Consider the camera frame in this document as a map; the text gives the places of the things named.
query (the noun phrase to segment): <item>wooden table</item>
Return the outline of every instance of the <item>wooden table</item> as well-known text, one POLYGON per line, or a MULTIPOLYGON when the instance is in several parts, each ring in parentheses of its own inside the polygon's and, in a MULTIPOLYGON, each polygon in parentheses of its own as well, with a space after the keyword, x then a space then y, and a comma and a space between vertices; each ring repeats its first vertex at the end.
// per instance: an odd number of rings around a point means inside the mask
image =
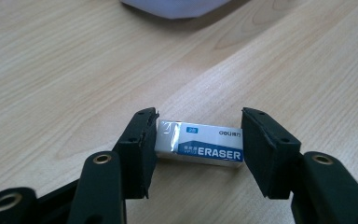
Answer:
MULTIPOLYGON (((269 113, 358 181, 358 0, 232 0, 167 21, 118 0, 0 0, 0 190, 79 178, 132 115, 241 126, 269 113)), ((246 166, 159 162, 129 223, 292 223, 246 166)))

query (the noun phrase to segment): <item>table surface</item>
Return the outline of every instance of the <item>table surface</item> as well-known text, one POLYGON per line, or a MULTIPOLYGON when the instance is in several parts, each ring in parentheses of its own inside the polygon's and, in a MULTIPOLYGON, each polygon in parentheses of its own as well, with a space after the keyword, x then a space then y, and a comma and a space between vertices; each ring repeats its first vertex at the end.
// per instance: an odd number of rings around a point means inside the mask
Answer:
MULTIPOLYGON (((232 0, 169 21, 118 0, 0 0, 0 190, 79 178, 132 115, 241 126, 269 113, 358 181, 358 0, 232 0)), ((293 223, 246 167, 161 161, 129 223, 293 223)))

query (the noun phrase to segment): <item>screw hole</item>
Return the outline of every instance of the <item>screw hole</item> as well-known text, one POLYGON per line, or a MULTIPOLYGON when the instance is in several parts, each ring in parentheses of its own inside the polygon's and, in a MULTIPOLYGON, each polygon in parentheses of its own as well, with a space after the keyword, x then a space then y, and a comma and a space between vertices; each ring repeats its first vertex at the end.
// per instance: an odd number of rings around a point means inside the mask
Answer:
POLYGON ((103 223, 103 217, 100 215, 92 215, 86 219, 84 224, 100 224, 103 223))
POLYGON ((104 164, 109 162, 110 160, 112 160, 112 157, 110 155, 103 154, 95 157, 93 161, 96 164, 104 164))
POLYGON ((15 192, 0 198, 0 212, 6 211, 16 206, 22 199, 22 195, 15 192))
POLYGON ((320 164, 323 165, 331 165, 333 164, 333 161, 330 160, 330 158, 322 156, 322 155, 315 155, 312 157, 315 161, 319 162, 320 164))

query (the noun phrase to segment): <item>blue label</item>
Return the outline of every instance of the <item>blue label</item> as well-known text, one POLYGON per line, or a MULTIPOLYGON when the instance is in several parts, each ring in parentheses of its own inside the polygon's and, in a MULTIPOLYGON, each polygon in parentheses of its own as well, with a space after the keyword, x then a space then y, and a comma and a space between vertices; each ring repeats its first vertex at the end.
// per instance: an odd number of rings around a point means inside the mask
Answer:
POLYGON ((199 129, 198 128, 187 127, 186 132, 187 133, 198 133, 199 129))
POLYGON ((224 161, 243 162, 243 150, 241 149, 222 147, 198 141, 190 141, 179 144, 178 154, 224 161))

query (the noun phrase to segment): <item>white object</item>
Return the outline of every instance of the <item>white object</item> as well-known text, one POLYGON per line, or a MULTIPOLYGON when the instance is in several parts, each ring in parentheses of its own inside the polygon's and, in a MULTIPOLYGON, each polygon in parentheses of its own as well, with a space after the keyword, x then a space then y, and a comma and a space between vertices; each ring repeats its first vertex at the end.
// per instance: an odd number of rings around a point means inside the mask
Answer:
POLYGON ((161 120, 155 150, 160 158, 238 167, 242 129, 161 120))
POLYGON ((122 3, 167 19, 194 18, 230 0, 121 0, 122 3))

